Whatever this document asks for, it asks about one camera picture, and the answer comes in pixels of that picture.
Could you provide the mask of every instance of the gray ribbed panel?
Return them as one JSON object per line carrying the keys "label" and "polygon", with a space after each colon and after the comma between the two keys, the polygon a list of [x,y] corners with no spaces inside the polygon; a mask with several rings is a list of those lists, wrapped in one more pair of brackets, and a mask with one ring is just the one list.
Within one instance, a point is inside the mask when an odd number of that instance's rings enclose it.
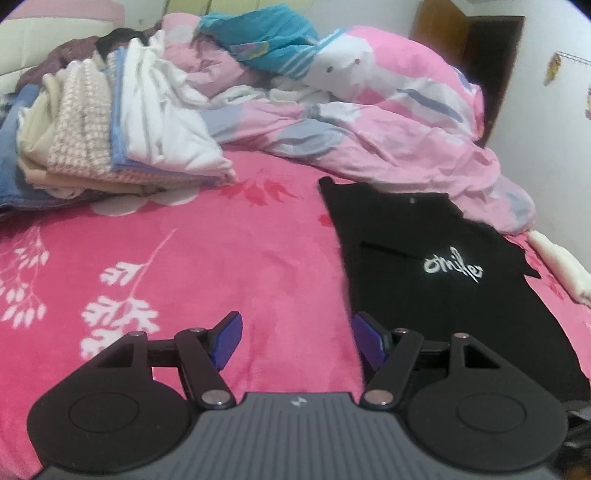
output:
{"label": "gray ribbed panel", "polygon": [[[306,400],[301,406],[297,399]],[[190,436],[150,466],[91,477],[49,469],[37,480],[557,480],[475,475],[432,459],[396,417],[362,410],[349,394],[248,394],[240,406],[201,416]]]}

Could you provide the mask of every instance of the doorway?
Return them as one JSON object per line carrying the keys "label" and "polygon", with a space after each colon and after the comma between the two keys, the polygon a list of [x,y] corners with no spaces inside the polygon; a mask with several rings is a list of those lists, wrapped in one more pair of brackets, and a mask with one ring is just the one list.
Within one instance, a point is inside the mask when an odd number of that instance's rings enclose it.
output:
{"label": "doorway", "polygon": [[451,0],[424,0],[411,39],[439,53],[482,87],[484,146],[501,109],[521,40],[524,17],[467,17]]}

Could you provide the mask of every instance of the white logo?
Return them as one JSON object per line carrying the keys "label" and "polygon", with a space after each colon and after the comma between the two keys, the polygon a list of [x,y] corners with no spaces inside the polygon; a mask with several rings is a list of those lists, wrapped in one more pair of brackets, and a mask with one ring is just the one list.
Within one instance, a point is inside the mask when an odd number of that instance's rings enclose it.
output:
{"label": "white logo", "polygon": [[469,276],[478,283],[478,278],[482,278],[484,273],[481,267],[477,265],[466,265],[460,255],[460,252],[456,248],[450,247],[452,251],[452,259],[446,260],[445,258],[435,255],[433,258],[427,258],[423,264],[423,268],[427,273],[437,273],[439,271],[450,272],[457,271],[462,272],[464,275]]}
{"label": "white logo", "polygon": [[296,397],[293,400],[291,400],[291,404],[294,407],[298,407],[298,408],[302,408],[307,403],[308,403],[308,401],[304,397]]}

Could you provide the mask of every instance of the plant stem print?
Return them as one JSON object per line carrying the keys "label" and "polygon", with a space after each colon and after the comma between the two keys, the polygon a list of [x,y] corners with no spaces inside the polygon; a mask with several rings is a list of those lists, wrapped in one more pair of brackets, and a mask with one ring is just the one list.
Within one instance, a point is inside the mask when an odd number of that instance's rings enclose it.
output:
{"label": "plant stem print", "polygon": [[[174,232],[170,232],[156,247],[146,263],[132,264],[121,261],[114,267],[105,268],[104,272],[100,274],[100,282],[110,287],[111,291],[116,294],[113,296],[119,299],[114,300],[101,294],[96,301],[91,301],[86,305],[82,312],[82,319],[92,330],[89,336],[80,342],[82,359],[88,360],[94,357],[101,350],[120,339],[126,330],[141,330],[146,333],[156,333],[160,330],[160,327],[154,322],[158,318],[158,312],[151,309],[147,301],[135,298],[135,295],[152,262],[174,235]],[[121,295],[122,289],[126,291],[123,296]]]}
{"label": "plant stem print", "polygon": [[0,312],[4,308],[0,322],[10,323],[13,329],[29,328],[47,313],[33,290],[39,269],[49,260],[41,227],[33,225],[0,248]]}

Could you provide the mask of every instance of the pink headboard trim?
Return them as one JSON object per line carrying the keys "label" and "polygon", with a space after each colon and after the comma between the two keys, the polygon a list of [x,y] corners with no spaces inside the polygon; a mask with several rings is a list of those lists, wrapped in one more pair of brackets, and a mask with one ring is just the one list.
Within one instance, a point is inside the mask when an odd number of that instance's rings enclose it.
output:
{"label": "pink headboard trim", "polygon": [[88,18],[125,25],[125,8],[113,0],[25,0],[7,20],[31,17]]}

